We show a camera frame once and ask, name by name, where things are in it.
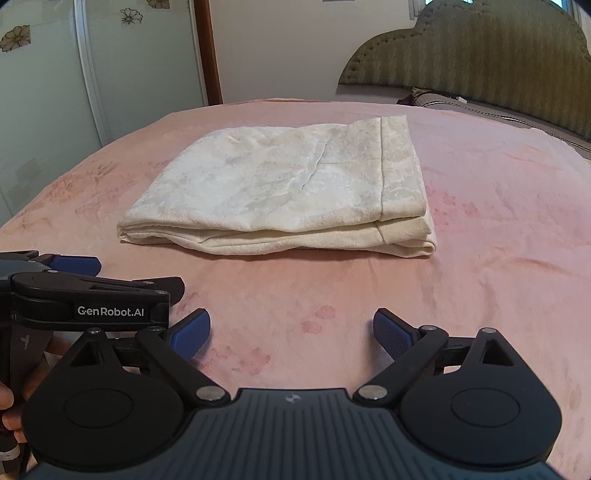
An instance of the pink blanket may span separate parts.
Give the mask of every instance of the pink blanket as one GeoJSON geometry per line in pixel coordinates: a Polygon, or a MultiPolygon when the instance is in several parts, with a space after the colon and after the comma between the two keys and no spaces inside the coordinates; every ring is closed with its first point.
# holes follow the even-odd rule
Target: pink blanket
{"type": "Polygon", "coordinates": [[[174,319],[208,309],[212,341],[195,362],[233,393],[361,385],[390,361],[371,336],[379,307],[453,336],[498,328],[562,409],[550,463],[588,480],[590,185],[589,163],[537,130],[398,105],[249,102],[175,113],[103,148],[0,229],[0,251],[96,255],[105,277],[183,277],[174,319]],[[388,115],[407,115],[423,168],[439,243],[427,260],[346,251],[222,258],[117,240],[124,211],[208,132],[388,115]]]}

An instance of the wooden door frame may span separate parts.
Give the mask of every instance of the wooden door frame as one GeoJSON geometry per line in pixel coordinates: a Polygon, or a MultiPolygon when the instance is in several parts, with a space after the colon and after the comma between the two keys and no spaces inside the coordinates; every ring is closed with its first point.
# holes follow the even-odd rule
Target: wooden door frame
{"type": "Polygon", "coordinates": [[[201,54],[201,65],[203,78],[205,80],[205,91],[209,105],[221,105],[222,88],[217,71],[216,49],[213,43],[212,16],[209,9],[209,0],[193,0],[195,7],[195,23],[197,26],[197,39],[199,41],[199,53],[201,54]]]}

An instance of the metal screw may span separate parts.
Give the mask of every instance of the metal screw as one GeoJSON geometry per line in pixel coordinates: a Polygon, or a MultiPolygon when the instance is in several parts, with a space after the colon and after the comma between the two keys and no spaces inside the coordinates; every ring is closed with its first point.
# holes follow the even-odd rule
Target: metal screw
{"type": "Polygon", "coordinates": [[[197,397],[205,401],[216,401],[223,398],[226,391],[222,387],[216,385],[208,385],[197,390],[197,397]]]}
{"type": "Polygon", "coordinates": [[[381,400],[388,395],[388,390],[381,385],[364,385],[357,390],[357,393],[366,400],[381,400]]]}

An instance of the flower decal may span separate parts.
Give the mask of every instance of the flower decal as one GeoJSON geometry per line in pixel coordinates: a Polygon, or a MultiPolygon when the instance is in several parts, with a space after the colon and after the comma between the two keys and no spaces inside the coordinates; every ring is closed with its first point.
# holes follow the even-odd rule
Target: flower decal
{"type": "Polygon", "coordinates": [[[156,9],[170,8],[170,0],[148,0],[148,5],[156,9]]]}
{"type": "Polygon", "coordinates": [[[0,48],[2,51],[11,51],[29,45],[29,43],[31,43],[31,28],[29,25],[21,25],[20,27],[14,27],[2,37],[0,48]]]}
{"type": "Polygon", "coordinates": [[[142,23],[142,18],[144,17],[141,13],[139,13],[137,10],[134,10],[133,8],[125,8],[121,11],[121,13],[123,14],[121,21],[126,25],[136,22],[142,23]]]}

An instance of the folded white cloth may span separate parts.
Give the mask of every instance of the folded white cloth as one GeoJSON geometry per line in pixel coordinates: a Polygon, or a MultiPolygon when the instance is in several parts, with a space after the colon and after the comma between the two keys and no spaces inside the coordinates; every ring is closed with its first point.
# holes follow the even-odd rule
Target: folded white cloth
{"type": "Polygon", "coordinates": [[[417,257],[436,248],[405,116],[215,131],[164,169],[118,235],[218,255],[303,247],[417,257]]]}

